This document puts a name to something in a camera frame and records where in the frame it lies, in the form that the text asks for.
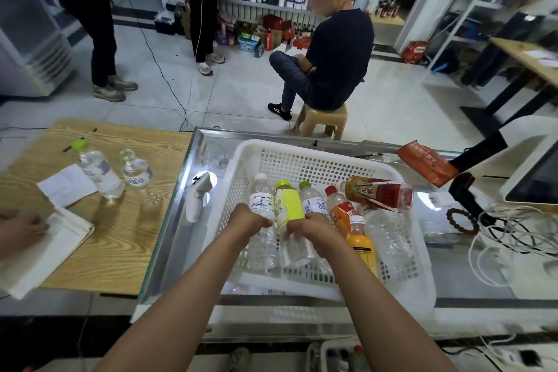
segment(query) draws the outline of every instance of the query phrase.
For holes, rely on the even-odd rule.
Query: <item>water bottle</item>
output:
[[[76,164],[95,183],[97,190],[108,200],[119,198],[124,192],[125,186],[110,168],[105,156],[85,140],[76,140],[71,147],[79,152]]]
[[[373,240],[382,262],[391,273],[406,269],[412,261],[413,249],[387,213],[374,207],[363,208],[363,213],[365,232]]]
[[[304,213],[321,213],[328,219],[329,224],[335,228],[333,221],[331,220],[331,216],[329,216],[328,210],[326,209],[324,199],[321,198],[321,194],[318,190],[312,188],[310,181],[302,181],[298,185],[298,188],[300,189],[298,193],[300,194],[300,200],[303,203]],[[323,273],[331,273],[332,270],[328,261],[317,255],[316,249],[314,249],[314,246],[310,241],[307,242],[307,245],[309,245],[308,252],[312,252],[317,258],[320,270]]]
[[[256,174],[254,184],[250,188],[248,207],[254,213],[265,218],[275,220],[273,200],[275,191],[267,182],[267,175]],[[279,253],[277,251],[277,233],[275,224],[269,228],[260,229],[248,242],[248,268],[266,270],[277,266]]]
[[[153,172],[147,162],[136,157],[136,153],[131,149],[122,150],[120,155],[124,160],[122,175],[128,180],[128,184],[139,188],[142,193],[142,203],[149,206],[159,204],[162,195],[151,185]]]

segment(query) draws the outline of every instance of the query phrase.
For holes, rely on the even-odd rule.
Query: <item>white bottle cap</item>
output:
[[[364,218],[362,216],[359,215],[352,215],[349,217],[349,222],[350,223],[364,223]]]

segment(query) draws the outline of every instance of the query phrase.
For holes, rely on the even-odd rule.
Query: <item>red bottle cap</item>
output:
[[[331,196],[333,193],[336,193],[336,192],[337,192],[337,189],[335,188],[334,185],[330,185],[329,187],[327,187],[327,188],[325,189],[325,193],[326,193],[328,196]]]

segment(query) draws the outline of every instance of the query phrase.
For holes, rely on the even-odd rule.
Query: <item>orange package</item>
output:
[[[435,150],[423,146],[417,140],[407,143],[397,150],[397,155],[430,183],[441,187],[457,175],[459,171]]]

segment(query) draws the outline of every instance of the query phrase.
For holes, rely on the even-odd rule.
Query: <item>beige stool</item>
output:
[[[296,119],[294,131],[303,137],[311,137],[317,124],[325,125],[325,133],[331,136],[335,132],[334,140],[341,140],[347,122],[347,107],[345,104],[335,111],[319,111],[304,104]]]

